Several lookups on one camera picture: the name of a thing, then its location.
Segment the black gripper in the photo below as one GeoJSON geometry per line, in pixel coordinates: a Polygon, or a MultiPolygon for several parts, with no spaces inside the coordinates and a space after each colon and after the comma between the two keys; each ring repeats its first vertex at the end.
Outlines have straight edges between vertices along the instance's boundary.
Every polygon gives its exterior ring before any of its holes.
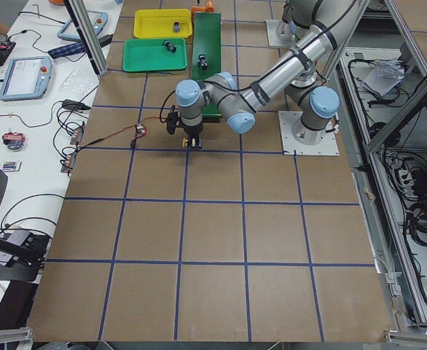
{"type": "Polygon", "coordinates": [[[200,139],[200,134],[203,131],[203,124],[197,125],[183,125],[184,132],[187,134],[188,139],[186,139],[186,148],[192,148],[192,140],[195,140],[194,148],[202,149],[203,141],[200,139]]]}

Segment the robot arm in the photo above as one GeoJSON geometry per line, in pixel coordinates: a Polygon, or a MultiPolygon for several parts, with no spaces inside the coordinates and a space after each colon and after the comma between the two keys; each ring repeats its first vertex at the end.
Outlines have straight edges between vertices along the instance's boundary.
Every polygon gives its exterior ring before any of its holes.
{"type": "Polygon", "coordinates": [[[248,87],[238,89],[231,73],[223,71],[207,79],[186,79],[175,89],[179,121],[167,122],[167,130],[183,128],[189,148],[200,148],[204,106],[215,104],[237,134],[255,124],[255,113],[293,81],[314,74],[317,61],[341,48],[357,24],[357,1],[287,1],[281,23],[295,30],[296,43],[274,66],[248,87]]]}
{"type": "Polygon", "coordinates": [[[294,20],[293,1],[286,0],[276,34],[283,41],[298,41],[306,30],[294,20]]]}

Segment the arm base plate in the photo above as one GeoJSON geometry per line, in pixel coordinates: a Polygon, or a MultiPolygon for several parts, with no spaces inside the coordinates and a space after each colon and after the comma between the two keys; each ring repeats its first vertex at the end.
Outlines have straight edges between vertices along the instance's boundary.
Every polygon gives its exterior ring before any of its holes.
{"type": "Polygon", "coordinates": [[[296,26],[293,22],[266,20],[268,45],[273,48],[290,48],[296,42],[296,26]]]}
{"type": "Polygon", "coordinates": [[[325,129],[312,131],[302,124],[302,112],[279,111],[282,149],[284,155],[340,155],[333,124],[327,120],[325,129]]]}

